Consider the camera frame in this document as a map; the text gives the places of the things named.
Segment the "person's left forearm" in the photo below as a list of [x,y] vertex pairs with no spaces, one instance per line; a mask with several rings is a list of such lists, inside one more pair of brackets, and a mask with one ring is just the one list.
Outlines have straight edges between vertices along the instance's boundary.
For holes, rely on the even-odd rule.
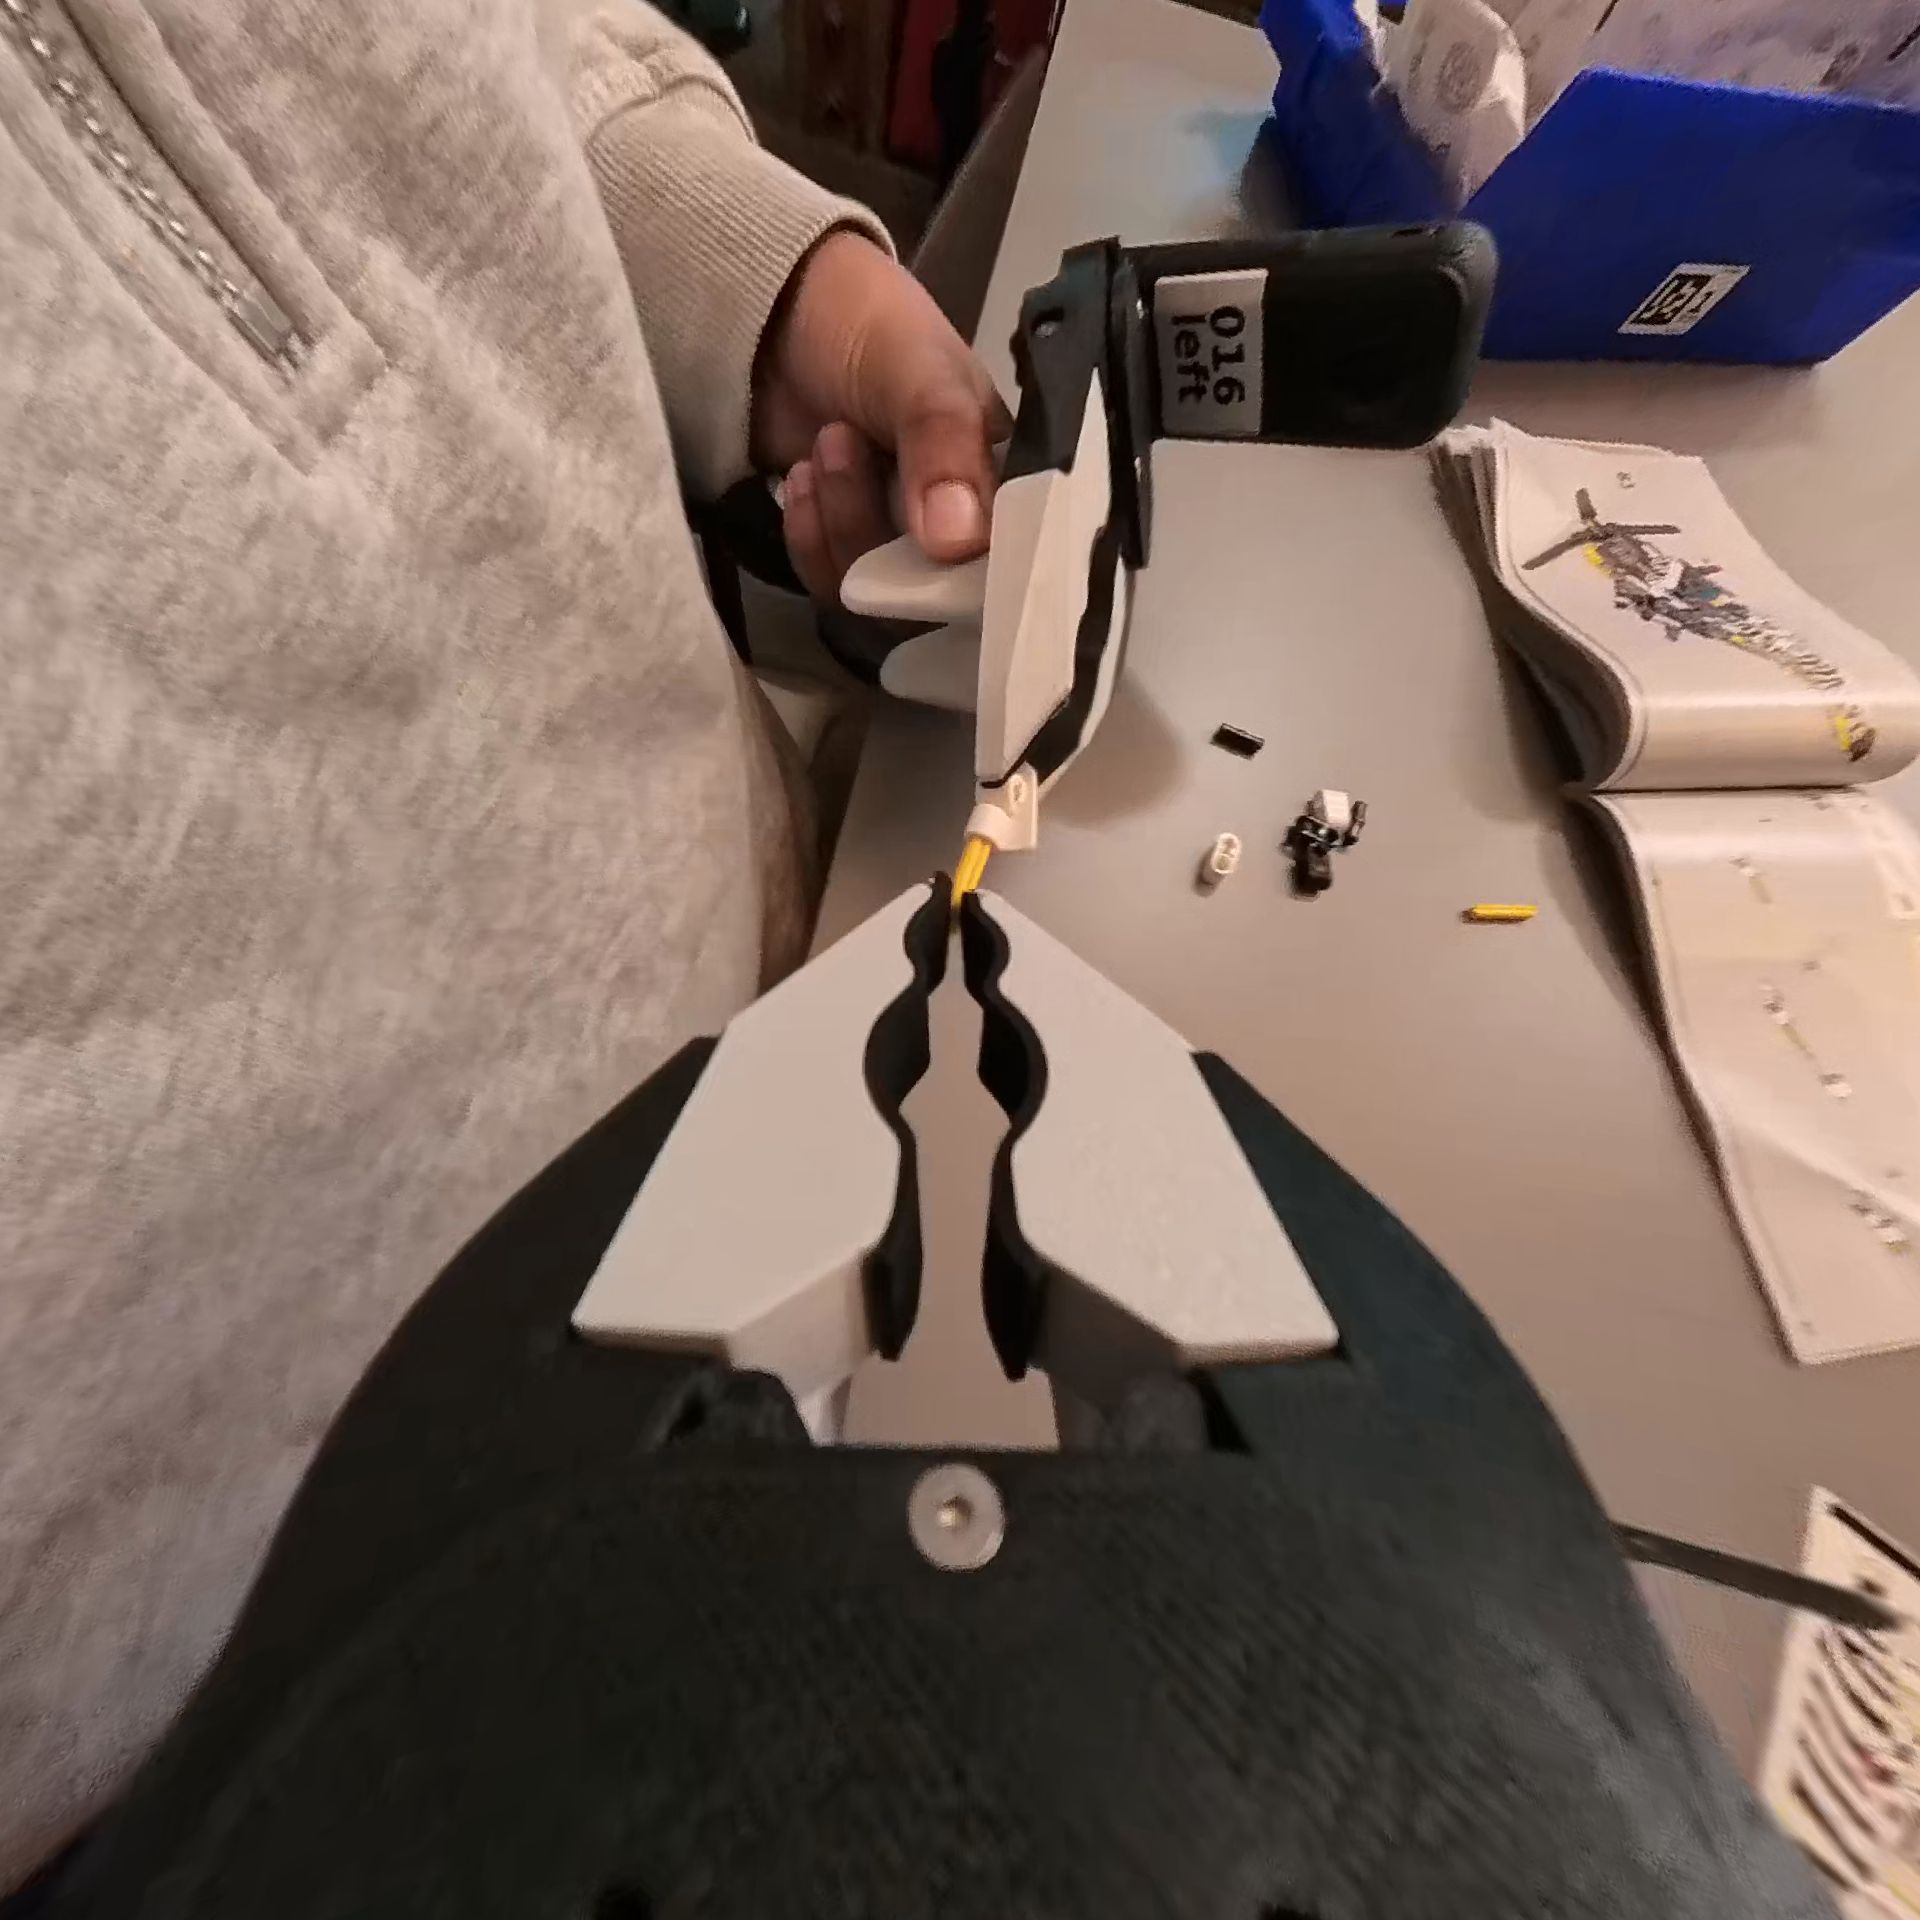
[[570,6],[556,25],[572,121],[630,278],[691,494],[743,482],[761,342],[818,248],[876,217],[767,152],[721,63],[654,6]]

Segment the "zebra sticker sheet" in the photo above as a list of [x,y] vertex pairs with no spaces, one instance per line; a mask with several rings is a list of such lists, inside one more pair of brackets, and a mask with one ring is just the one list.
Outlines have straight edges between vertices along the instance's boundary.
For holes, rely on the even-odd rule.
[[1919,1562],[1818,1487],[1804,1572],[1883,1602],[1890,1627],[1792,1622],[1761,1796],[1842,1916],[1919,1916]]

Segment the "lego helicopter model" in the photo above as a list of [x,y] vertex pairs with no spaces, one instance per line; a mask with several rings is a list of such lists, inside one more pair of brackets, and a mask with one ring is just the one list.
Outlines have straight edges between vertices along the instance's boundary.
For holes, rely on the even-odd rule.
[[1728,1594],[1764,1600],[1865,1634],[1889,1634],[1906,1624],[1906,1616],[1867,1591],[1842,1590],[1826,1579],[1702,1543],[1684,1543],[1647,1528],[1615,1523],[1611,1530],[1623,1556],[1636,1566],[1662,1568]]

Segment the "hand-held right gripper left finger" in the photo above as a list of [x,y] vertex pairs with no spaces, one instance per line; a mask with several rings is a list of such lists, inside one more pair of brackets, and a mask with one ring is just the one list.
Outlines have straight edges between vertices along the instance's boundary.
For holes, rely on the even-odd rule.
[[950,882],[912,884],[726,1026],[572,1312],[582,1338],[771,1376],[815,1442],[843,1439],[852,1378],[920,1314],[906,1100],[950,935]]

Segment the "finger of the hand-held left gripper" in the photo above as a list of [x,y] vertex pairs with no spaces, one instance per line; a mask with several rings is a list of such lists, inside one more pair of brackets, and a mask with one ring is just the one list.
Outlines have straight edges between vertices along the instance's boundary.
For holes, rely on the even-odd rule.
[[1025,593],[1002,622],[1002,780],[1028,763],[1041,798],[1103,729],[1120,684],[1130,593]]
[[1113,702],[1130,591],[1099,376],[1070,463],[1000,480],[977,663],[977,787],[1044,793]]

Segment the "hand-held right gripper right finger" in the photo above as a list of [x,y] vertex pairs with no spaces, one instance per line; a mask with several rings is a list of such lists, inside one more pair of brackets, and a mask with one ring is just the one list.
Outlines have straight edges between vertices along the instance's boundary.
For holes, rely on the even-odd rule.
[[1112,1410],[1146,1378],[1327,1359],[1337,1326],[1162,1018],[993,892],[958,911],[1004,1119],[980,1255],[1002,1372]]

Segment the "person's left hand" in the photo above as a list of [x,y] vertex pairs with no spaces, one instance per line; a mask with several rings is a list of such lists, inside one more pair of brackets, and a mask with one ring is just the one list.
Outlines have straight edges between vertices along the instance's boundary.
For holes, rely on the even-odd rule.
[[751,458],[816,604],[899,535],[943,564],[979,559],[1009,433],[986,369],[889,251],[840,227],[804,254],[759,339]]

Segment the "stack of white paper bags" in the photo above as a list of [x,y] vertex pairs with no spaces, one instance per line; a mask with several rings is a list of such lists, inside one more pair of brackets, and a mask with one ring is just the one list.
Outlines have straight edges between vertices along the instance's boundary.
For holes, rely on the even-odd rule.
[[1359,6],[1385,91],[1459,209],[1582,74],[1915,106],[1915,2]]

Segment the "lego instruction booklet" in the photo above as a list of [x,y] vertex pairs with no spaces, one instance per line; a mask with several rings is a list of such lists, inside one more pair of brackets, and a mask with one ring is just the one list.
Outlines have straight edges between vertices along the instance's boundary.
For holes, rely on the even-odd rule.
[[1915,670],[1695,458],[1495,420],[1432,446],[1494,636],[1618,856],[1652,1019],[1788,1354],[1919,1342]]

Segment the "blue plastic bin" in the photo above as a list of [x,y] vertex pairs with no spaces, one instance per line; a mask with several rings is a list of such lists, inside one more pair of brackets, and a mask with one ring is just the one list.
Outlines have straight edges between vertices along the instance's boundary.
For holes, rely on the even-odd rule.
[[1495,362],[1811,369],[1915,295],[1911,106],[1600,67],[1454,207],[1354,6],[1274,2],[1260,25],[1303,225],[1486,228]]

